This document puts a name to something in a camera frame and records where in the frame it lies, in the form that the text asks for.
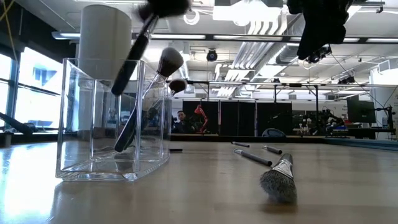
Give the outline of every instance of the clear plastic holder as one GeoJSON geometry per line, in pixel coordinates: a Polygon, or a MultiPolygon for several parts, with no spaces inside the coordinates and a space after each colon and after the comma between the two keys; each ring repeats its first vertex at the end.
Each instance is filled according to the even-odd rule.
{"type": "Polygon", "coordinates": [[[64,60],[57,178],[132,181],[168,160],[171,99],[167,85],[144,62],[128,61],[136,66],[131,81],[124,94],[113,95],[114,76],[124,62],[64,60]],[[125,151],[116,152],[114,145],[134,110],[135,138],[125,151]]]}

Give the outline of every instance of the table surface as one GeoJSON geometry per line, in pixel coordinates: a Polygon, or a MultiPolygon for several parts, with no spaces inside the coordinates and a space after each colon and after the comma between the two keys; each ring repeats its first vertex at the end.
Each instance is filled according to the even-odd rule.
{"type": "MultiPolygon", "coordinates": [[[[183,148],[137,182],[62,182],[55,143],[0,149],[0,223],[397,223],[398,153],[325,144],[270,144],[294,157],[296,205],[268,200],[268,168],[229,143],[183,148]]],[[[251,144],[251,151],[279,156],[251,144]]]]}

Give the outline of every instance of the red robot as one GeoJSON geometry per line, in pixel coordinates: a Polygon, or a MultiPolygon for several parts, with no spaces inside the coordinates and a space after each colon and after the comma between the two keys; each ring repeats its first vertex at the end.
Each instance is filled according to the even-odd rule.
{"type": "Polygon", "coordinates": [[[204,122],[203,125],[201,126],[200,132],[199,132],[199,133],[203,134],[203,132],[204,132],[205,129],[206,129],[206,125],[207,125],[208,119],[207,119],[207,117],[206,117],[205,112],[204,112],[203,109],[201,108],[201,105],[198,105],[198,107],[195,109],[195,114],[197,114],[198,116],[202,116],[203,119],[205,120],[205,122],[204,122]]]}

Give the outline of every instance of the computer monitor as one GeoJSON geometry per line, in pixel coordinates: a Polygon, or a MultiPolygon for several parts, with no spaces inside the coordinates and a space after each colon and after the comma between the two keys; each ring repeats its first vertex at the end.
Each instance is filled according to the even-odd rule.
{"type": "Polygon", "coordinates": [[[347,100],[348,119],[352,123],[375,123],[374,103],[359,100],[347,100]]]}

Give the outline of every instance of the yellow cable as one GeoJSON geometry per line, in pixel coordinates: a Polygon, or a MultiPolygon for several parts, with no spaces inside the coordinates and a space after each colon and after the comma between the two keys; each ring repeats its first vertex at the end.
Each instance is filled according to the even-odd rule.
{"type": "Polygon", "coordinates": [[[10,5],[8,5],[8,7],[6,7],[6,3],[4,2],[2,4],[3,8],[4,8],[4,13],[3,15],[0,17],[0,21],[3,19],[3,17],[6,17],[6,23],[7,23],[7,29],[8,29],[8,36],[10,38],[10,42],[11,42],[11,47],[12,47],[12,52],[14,53],[14,57],[15,57],[15,61],[18,62],[18,57],[17,57],[17,52],[15,51],[15,46],[14,46],[14,40],[12,39],[12,33],[11,33],[11,27],[10,27],[10,22],[8,21],[8,15],[7,12],[8,10],[10,10],[12,4],[14,3],[15,0],[12,0],[10,5]]]}

